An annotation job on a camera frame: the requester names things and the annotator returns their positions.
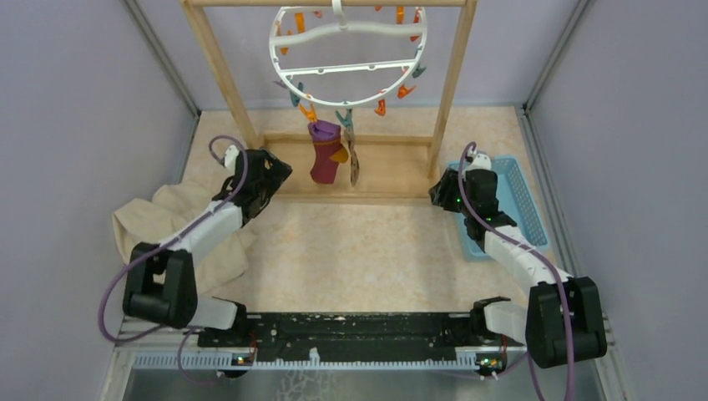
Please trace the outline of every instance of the white wall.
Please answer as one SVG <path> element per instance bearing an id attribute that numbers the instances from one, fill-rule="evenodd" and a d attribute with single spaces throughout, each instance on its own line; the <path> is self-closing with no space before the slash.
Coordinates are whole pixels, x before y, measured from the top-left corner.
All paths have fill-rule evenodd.
<path id="1" fill-rule="evenodd" d="M 706 17 L 598 0 L 532 113 L 642 401 L 708 399 Z"/>
<path id="2" fill-rule="evenodd" d="M 577 2 L 480 1 L 456 102 L 500 104 L 526 100 Z M 226 109 L 225 101 L 179 2 L 142 0 L 139 4 L 197 105 L 201 109 Z M 268 54 L 268 34 L 276 11 L 277 8 L 208 10 L 239 90 L 250 107 L 290 107 L 287 92 L 271 83 L 271 80 L 277 79 L 277 75 Z M 379 13 L 375 13 L 373 8 L 346 8 L 346 12 L 351 19 L 388 18 L 387 21 L 392 22 L 395 18 L 395 8 L 384 8 Z M 394 97 L 390 99 L 390 105 L 431 105 L 440 100 L 458 20 L 458 8 L 427 8 L 427 13 L 430 34 L 422 63 L 428 70 L 420 79 L 415 80 L 417 89 L 404 99 L 405 102 Z M 306 18 L 308 22 L 316 20 L 310 14 Z M 412 11 L 409 11 L 407 21 L 411 18 Z M 348 62 L 385 60 L 394 56 L 412 57 L 409 53 L 402 53 L 405 43 L 411 45 L 407 39 L 403 43 L 372 39 L 370 36 L 325 39 L 309 48 L 303 48 L 301 53 L 298 53 L 298 48 L 291 48 L 282 59 L 304 63 L 301 66 L 312 66 L 316 59 L 323 61 L 328 58 L 322 57 L 324 53 L 335 54 L 330 58 L 330 63 L 341 63 L 340 57 L 350 58 Z M 372 81 L 372 73 L 336 78 L 319 81 L 319 88 L 313 89 L 312 93 L 332 99 L 352 96 L 360 90 L 362 84 Z M 367 89 L 365 94 L 370 95 L 374 89 Z"/>
<path id="3" fill-rule="evenodd" d="M 0 399 L 93 401 L 109 214 L 174 179 L 191 118 L 116 0 L 1 2 L 0 53 Z"/>

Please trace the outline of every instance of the wooden base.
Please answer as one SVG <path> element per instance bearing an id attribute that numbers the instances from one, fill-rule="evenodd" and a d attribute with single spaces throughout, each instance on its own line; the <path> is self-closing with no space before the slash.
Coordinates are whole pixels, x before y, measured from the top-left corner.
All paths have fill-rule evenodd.
<path id="1" fill-rule="evenodd" d="M 315 149 L 308 134 L 264 133 L 265 147 L 292 166 L 277 199 L 354 204 L 429 204 L 427 190 L 438 174 L 428 178 L 427 152 L 431 137 L 357 135 L 359 181 L 349 182 L 350 162 L 339 165 L 335 182 L 317 184 L 310 177 Z"/>

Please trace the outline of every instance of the drying rack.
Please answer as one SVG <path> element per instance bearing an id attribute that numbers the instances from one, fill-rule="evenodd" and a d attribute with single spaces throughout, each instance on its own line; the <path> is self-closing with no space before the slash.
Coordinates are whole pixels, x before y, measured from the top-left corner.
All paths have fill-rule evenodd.
<path id="1" fill-rule="evenodd" d="M 432 136 L 360 135 L 357 155 L 362 167 L 351 186 L 348 165 L 343 165 L 332 185 L 319 185 L 308 174 L 315 155 L 310 136 L 300 132 L 256 133 L 224 54 L 207 18 L 207 7 L 331 7 L 331 0 L 181 0 L 182 8 L 204 50 L 212 73 L 241 135 L 250 148 L 266 147 L 292 166 L 293 173 L 278 197 L 294 201 L 388 203 L 427 199 L 427 190 L 438 178 L 438 156 L 448 124 L 465 49 L 472 29 L 477 0 L 341 0 L 345 7 L 459 7 L 453 51 L 448 63 L 442 98 Z"/>

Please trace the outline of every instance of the white hanger hook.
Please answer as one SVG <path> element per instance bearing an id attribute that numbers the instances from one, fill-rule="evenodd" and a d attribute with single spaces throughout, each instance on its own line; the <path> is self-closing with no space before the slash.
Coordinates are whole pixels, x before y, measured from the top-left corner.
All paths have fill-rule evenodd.
<path id="1" fill-rule="evenodd" d="M 344 16 L 344 10 L 341 8 L 341 0 L 332 0 L 332 11 L 334 12 L 336 20 L 339 22 L 339 29 L 345 31 L 349 28 L 349 23 Z"/>

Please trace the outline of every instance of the plastic basket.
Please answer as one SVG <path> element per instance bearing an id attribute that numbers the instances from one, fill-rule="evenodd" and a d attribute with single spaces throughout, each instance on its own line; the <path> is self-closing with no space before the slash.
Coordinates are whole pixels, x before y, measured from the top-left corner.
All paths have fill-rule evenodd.
<path id="1" fill-rule="evenodd" d="M 451 169 L 457 169 L 458 162 L 448 163 Z M 518 161 L 514 156 L 497 156 L 492 159 L 492 171 L 498 175 L 497 198 L 499 210 L 511 217 L 528 242 L 539 251 L 549 247 L 549 236 L 536 207 L 534 197 L 528 189 L 528 182 L 523 176 Z M 486 261 L 491 257 L 484 253 L 467 236 L 462 213 L 455 213 L 455 225 L 458 229 L 463 255 L 466 261 Z"/>

